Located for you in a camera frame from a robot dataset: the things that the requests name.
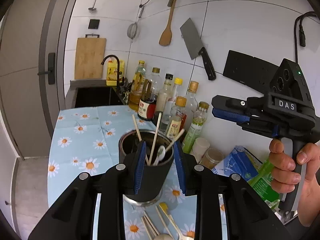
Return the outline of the grey door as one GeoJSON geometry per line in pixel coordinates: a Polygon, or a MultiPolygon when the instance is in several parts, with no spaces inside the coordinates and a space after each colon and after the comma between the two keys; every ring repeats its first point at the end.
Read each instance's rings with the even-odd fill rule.
{"type": "Polygon", "coordinates": [[[58,114],[65,109],[63,65],[76,0],[10,0],[1,8],[1,113],[22,159],[47,157],[58,114]],[[48,54],[55,84],[48,85],[48,54]]]}

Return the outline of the white blue salt bag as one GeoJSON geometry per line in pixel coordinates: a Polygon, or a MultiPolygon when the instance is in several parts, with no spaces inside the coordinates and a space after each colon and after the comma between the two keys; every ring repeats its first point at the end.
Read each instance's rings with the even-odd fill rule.
{"type": "Polygon", "coordinates": [[[212,168],[212,171],[227,177],[237,173],[245,181],[249,181],[258,175],[262,165],[263,163],[246,148],[235,146],[229,155],[212,168]]]}

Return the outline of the tall clear bottle gold cap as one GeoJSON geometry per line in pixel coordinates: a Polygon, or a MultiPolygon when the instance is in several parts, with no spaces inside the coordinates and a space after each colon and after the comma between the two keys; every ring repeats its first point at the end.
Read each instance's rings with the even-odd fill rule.
{"type": "Polygon", "coordinates": [[[160,85],[162,82],[159,68],[157,67],[152,68],[149,81],[151,82],[150,99],[156,100],[158,97],[160,85]]]}

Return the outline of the wooden spatula on wall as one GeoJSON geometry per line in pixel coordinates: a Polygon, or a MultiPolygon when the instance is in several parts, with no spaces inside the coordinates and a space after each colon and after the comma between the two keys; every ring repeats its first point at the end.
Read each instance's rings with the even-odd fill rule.
{"type": "Polygon", "coordinates": [[[176,5],[177,0],[170,0],[170,12],[169,12],[169,17],[168,17],[168,22],[167,26],[164,29],[163,33],[161,34],[161,37],[159,39],[159,45],[166,47],[171,43],[171,38],[172,38],[172,31],[171,31],[171,23],[172,23],[172,18],[174,14],[174,9],[176,5]]]}

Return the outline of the white spoon green dinosaur handle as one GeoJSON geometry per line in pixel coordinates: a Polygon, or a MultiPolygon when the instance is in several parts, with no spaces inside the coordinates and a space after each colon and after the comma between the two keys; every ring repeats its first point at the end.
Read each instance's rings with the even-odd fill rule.
{"type": "Polygon", "coordinates": [[[165,146],[161,145],[158,149],[157,156],[153,163],[153,166],[157,166],[158,163],[164,159],[165,154],[166,154],[165,146]]]}

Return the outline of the red label sauce bottle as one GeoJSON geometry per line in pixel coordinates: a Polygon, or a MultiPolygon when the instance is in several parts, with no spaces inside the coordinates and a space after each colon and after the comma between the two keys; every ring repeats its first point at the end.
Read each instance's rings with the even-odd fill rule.
{"type": "Polygon", "coordinates": [[[144,81],[142,96],[139,101],[138,117],[145,121],[152,121],[156,108],[156,94],[154,83],[148,79],[144,81]]]}

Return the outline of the green label vinegar bottle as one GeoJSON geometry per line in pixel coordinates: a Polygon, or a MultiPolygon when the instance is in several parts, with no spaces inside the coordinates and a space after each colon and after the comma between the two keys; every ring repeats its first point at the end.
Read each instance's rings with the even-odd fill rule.
{"type": "Polygon", "coordinates": [[[189,154],[195,140],[200,136],[204,123],[207,120],[209,104],[201,101],[193,114],[193,119],[182,142],[182,150],[189,154]]]}

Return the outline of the clear bottle black cap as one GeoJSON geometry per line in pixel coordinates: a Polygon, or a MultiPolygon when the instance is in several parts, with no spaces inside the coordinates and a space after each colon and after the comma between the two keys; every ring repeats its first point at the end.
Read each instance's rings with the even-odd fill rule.
{"type": "Polygon", "coordinates": [[[156,109],[155,109],[156,113],[164,111],[166,101],[168,99],[168,96],[171,93],[173,77],[174,76],[169,73],[167,73],[165,75],[165,81],[164,81],[163,88],[158,93],[156,109]]]}

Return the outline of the metal mesh strainer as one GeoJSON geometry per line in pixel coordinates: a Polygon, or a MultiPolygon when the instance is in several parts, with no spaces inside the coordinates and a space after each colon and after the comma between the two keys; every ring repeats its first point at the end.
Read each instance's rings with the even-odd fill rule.
{"type": "Polygon", "coordinates": [[[136,21],[130,24],[127,29],[127,37],[131,40],[134,40],[138,33],[138,22],[142,18],[143,11],[144,11],[144,5],[141,4],[139,6],[139,11],[138,11],[138,16],[136,18],[136,21]]]}

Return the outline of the brown spice jar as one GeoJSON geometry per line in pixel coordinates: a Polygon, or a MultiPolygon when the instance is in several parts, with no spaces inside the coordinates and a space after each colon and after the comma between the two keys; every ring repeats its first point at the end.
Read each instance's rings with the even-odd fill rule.
{"type": "Polygon", "coordinates": [[[204,167],[209,168],[210,170],[214,168],[218,163],[223,161],[224,155],[215,148],[209,148],[206,150],[202,159],[200,160],[200,164],[204,167]]]}

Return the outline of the wooden cutting board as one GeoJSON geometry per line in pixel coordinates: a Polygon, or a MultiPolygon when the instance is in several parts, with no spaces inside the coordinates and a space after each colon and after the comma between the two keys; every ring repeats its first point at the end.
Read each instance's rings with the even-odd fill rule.
{"type": "Polygon", "coordinates": [[[101,79],[106,46],[106,38],[89,35],[77,39],[74,79],[101,79]]]}

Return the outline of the blue daisy tablecloth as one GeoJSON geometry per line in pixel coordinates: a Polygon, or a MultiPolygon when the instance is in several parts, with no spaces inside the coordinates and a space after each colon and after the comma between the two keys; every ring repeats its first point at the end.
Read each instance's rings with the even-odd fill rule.
{"type": "MultiPolygon", "coordinates": [[[[127,106],[74,108],[61,111],[54,129],[48,162],[48,204],[52,205],[81,172],[105,173],[119,162],[118,141],[134,131],[135,115],[140,130],[155,130],[151,122],[139,120],[127,106]]],[[[126,239],[148,239],[141,218],[146,211],[160,233],[167,233],[157,205],[174,239],[178,233],[163,214],[159,203],[165,202],[170,214],[185,236],[195,236],[196,197],[186,197],[180,190],[175,164],[171,165],[162,187],[162,196],[147,207],[124,203],[126,239]]]]}

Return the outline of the black cylindrical utensil holder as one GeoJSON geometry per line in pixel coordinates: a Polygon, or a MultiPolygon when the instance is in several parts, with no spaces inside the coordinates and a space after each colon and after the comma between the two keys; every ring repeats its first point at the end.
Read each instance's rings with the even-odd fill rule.
{"type": "MultiPolygon", "coordinates": [[[[159,161],[155,166],[153,163],[157,157],[157,151],[160,146],[169,146],[171,140],[158,133],[154,138],[155,131],[143,129],[140,131],[142,140],[146,142],[146,157],[149,158],[153,141],[155,141],[155,149],[153,152],[150,165],[144,166],[142,182],[137,194],[127,194],[124,196],[125,202],[134,206],[148,206],[160,200],[162,196],[162,186],[169,173],[172,162],[174,160],[174,150],[169,148],[166,151],[163,160],[159,161]]],[[[139,138],[136,131],[130,131],[121,136],[118,143],[119,161],[122,163],[126,155],[135,153],[139,144],[139,138]]]]}

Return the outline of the plain cream spoon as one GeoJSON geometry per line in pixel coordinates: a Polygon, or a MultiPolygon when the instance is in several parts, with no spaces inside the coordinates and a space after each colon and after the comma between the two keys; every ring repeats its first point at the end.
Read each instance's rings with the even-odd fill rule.
{"type": "Polygon", "coordinates": [[[173,240],[169,234],[160,234],[157,235],[153,240],[173,240]]]}

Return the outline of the yellow oil bottle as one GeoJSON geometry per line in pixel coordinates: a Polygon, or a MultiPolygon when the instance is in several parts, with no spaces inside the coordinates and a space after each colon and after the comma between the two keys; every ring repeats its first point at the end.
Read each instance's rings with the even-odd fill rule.
{"type": "Polygon", "coordinates": [[[118,72],[118,65],[117,61],[114,58],[108,59],[107,63],[107,77],[106,77],[106,85],[107,86],[116,86],[117,81],[122,83],[123,81],[123,74],[125,68],[125,62],[123,60],[119,60],[120,68],[119,68],[119,78],[117,78],[118,72]]]}

